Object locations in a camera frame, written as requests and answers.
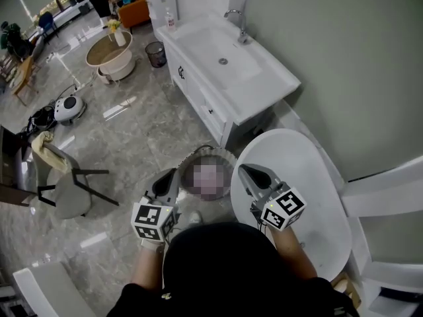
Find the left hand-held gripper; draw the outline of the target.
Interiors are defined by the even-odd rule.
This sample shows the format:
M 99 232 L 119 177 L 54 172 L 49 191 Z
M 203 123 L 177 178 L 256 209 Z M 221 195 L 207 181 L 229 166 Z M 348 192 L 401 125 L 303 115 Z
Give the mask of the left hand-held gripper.
M 179 187 L 180 174 L 177 168 L 156 175 L 151 192 L 145 192 L 140 201 L 133 205 L 131 225 L 138 238 L 167 241 L 180 217 L 176 204 Z

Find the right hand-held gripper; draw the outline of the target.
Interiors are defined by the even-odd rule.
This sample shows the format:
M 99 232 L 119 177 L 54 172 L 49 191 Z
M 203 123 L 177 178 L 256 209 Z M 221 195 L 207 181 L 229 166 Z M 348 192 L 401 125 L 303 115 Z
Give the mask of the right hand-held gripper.
M 252 197 L 249 211 L 259 228 L 267 226 L 282 231 L 296 222 L 305 210 L 307 203 L 300 193 L 280 182 L 269 168 L 241 164 L 238 174 L 247 194 Z

